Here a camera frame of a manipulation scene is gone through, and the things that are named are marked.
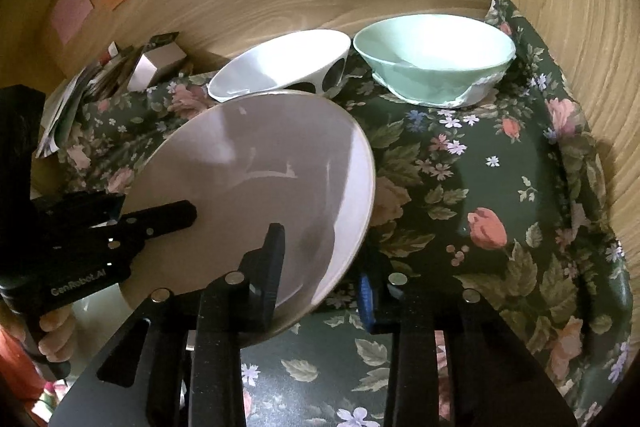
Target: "large beige bowl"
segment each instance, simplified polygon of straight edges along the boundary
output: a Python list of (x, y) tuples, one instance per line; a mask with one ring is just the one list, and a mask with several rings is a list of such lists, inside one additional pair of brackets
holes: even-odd
[(248, 95), (178, 129), (135, 179), (123, 212), (178, 200), (192, 227), (147, 242), (121, 285), (136, 307), (158, 287), (177, 294), (237, 269), (282, 223), (286, 253), (269, 335), (316, 307), (367, 231), (375, 188), (369, 143), (342, 108), (297, 91)]

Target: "bowl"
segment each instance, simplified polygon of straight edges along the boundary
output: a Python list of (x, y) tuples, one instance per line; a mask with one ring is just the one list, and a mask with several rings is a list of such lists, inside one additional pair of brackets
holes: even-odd
[(363, 241), (375, 172), (362, 129), (335, 103), (285, 90), (236, 98), (188, 121), (137, 175), (123, 213), (178, 200), (194, 224), (146, 242), (120, 288), (130, 308), (154, 289), (203, 288), (282, 223), (286, 253), (268, 338), (318, 306)]
[(210, 81), (209, 95), (226, 102), (244, 94), (311, 84), (312, 92), (333, 98), (344, 85), (350, 47), (351, 38), (336, 30), (306, 30), (271, 39), (224, 66)]
[(396, 96), (443, 108), (480, 102), (515, 58), (513, 41), (499, 29), (455, 15), (386, 19), (359, 31), (353, 45)]

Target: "pink sticky note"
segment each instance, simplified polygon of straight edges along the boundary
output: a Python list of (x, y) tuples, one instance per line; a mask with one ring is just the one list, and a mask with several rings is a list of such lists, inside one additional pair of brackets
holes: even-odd
[(51, 11), (51, 25), (58, 32), (62, 44), (69, 42), (94, 9), (90, 0), (58, 0)]

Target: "mint green bowl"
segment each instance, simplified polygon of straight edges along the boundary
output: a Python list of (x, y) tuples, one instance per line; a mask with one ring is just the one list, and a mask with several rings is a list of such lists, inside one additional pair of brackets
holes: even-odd
[(468, 17), (405, 15), (363, 28), (353, 45), (373, 78), (416, 105), (463, 107), (487, 96), (515, 58), (513, 41)]

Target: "colorful fabric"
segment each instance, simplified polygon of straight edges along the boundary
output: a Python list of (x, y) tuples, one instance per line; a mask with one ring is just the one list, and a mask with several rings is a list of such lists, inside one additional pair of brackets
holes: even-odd
[[(371, 236), (395, 269), (477, 289), (585, 425), (622, 378), (632, 307), (624, 252), (607, 220), (596, 141), (564, 74), (509, 0), (492, 0), (486, 22), (511, 36), (517, 58), (478, 106), (404, 103), (355, 53), (347, 72), (356, 78), (335, 102), (374, 151)], [(215, 104), (202, 87), (211, 77), (84, 106), (60, 152), (69, 189), (126, 190), (164, 139)], [(242, 351), (248, 425), (382, 423), (391, 339), (364, 331), (354, 295), (347, 277), (315, 314)]]

